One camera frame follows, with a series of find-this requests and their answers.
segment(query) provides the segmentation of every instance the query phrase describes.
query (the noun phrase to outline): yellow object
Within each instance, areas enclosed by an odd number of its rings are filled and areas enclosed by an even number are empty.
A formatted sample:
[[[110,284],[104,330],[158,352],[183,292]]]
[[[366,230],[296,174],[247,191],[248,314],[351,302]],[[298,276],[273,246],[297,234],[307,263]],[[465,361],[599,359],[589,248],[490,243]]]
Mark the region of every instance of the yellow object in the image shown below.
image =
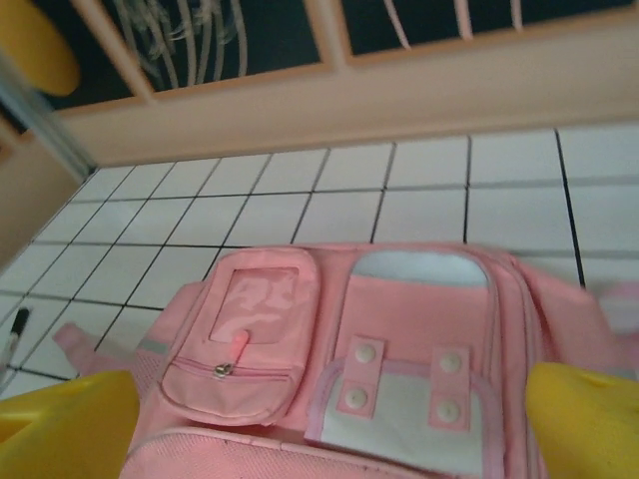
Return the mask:
[[[526,410],[553,479],[639,478],[639,383],[540,363]]]
[[[117,479],[138,412],[138,393],[127,371],[1,401],[0,477]]]
[[[80,84],[71,48],[30,0],[0,0],[0,49],[43,92],[66,96]]]

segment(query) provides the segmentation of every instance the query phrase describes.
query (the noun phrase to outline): wooden frame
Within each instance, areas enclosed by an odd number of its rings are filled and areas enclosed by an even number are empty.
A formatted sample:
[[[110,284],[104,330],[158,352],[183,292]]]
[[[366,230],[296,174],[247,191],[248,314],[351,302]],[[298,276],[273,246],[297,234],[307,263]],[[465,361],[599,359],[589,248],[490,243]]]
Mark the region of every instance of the wooden frame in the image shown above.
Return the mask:
[[[333,57],[330,52],[327,34],[323,27],[323,21],[320,18],[319,1],[324,0],[304,0],[307,16],[309,17],[309,24],[318,49],[318,63],[158,92],[154,90],[137,61],[134,59],[133,54],[129,51],[124,39],[120,35],[120,31],[99,0],[71,0],[89,30],[91,30],[98,43],[106,51],[114,67],[131,89],[133,97],[62,109],[59,110],[58,113],[62,117],[68,118],[75,115],[113,110],[144,103],[155,104],[159,100],[183,97],[186,95],[331,72],[334,66]]]
[[[410,50],[397,48],[383,52],[354,55],[350,47],[350,37],[346,27],[341,0],[330,0],[330,2],[331,11],[335,17],[338,28],[341,50],[346,63],[353,67],[370,66],[395,60],[406,60],[428,54],[451,53],[492,45],[503,45],[544,36],[574,33],[628,22],[639,22],[639,1],[635,1],[633,5],[628,7],[540,22],[526,26],[522,31],[517,31],[513,27],[507,30],[503,29],[479,33],[469,41],[461,38],[446,39],[427,45],[415,45],[412,46]]]

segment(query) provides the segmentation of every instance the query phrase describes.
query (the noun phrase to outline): backpack front pocket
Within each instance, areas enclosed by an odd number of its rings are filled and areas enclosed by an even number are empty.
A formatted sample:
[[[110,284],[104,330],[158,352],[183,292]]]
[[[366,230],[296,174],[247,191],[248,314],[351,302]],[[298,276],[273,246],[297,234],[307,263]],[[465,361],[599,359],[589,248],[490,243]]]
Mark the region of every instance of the backpack front pocket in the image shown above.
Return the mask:
[[[313,258],[295,248],[220,261],[162,378],[182,413],[220,425],[273,424],[306,367],[320,293]]]

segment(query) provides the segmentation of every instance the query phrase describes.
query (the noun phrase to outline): mesh side pocket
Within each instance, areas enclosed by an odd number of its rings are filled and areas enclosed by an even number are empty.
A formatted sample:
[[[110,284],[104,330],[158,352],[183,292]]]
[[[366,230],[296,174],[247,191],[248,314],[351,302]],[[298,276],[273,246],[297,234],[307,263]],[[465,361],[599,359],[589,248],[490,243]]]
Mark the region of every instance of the mesh side pocket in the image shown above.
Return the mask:
[[[144,398],[149,388],[158,376],[158,372],[162,367],[164,355],[153,351],[138,349],[136,351],[136,360],[131,368],[131,373],[138,388],[138,394]]]
[[[391,479],[359,464],[208,435],[171,433],[130,453],[120,479]]]

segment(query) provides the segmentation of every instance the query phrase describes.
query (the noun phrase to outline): zipper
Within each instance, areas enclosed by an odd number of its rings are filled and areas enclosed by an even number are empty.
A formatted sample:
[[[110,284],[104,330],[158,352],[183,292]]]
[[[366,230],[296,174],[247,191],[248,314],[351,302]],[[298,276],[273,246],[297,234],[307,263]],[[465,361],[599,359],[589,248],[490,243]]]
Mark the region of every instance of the zipper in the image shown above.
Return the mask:
[[[532,366],[539,360],[536,351],[535,344],[535,307],[533,305],[533,299],[530,296],[528,283],[521,275],[521,273],[512,266],[509,265],[508,270],[511,275],[516,279],[519,283],[519,289],[522,291],[521,300],[523,305],[523,322],[524,322],[524,332],[525,332],[525,351],[526,351],[526,380],[530,375],[530,371],[532,370]],[[525,434],[526,434],[526,472],[529,478],[538,477],[539,473],[539,451],[536,446],[536,442],[534,439],[534,434],[528,423],[527,417],[524,417],[524,425],[525,425]]]
[[[206,364],[202,364],[201,362],[194,361],[193,359],[187,359],[183,357],[176,357],[171,363],[174,366],[182,369],[183,371],[190,372],[198,376],[211,377],[219,380],[285,380],[289,377],[289,373],[285,369],[254,369],[249,367],[232,366],[230,363],[219,364],[217,366],[209,366]],[[230,370],[226,374],[218,373],[221,366],[228,365],[230,366]]]

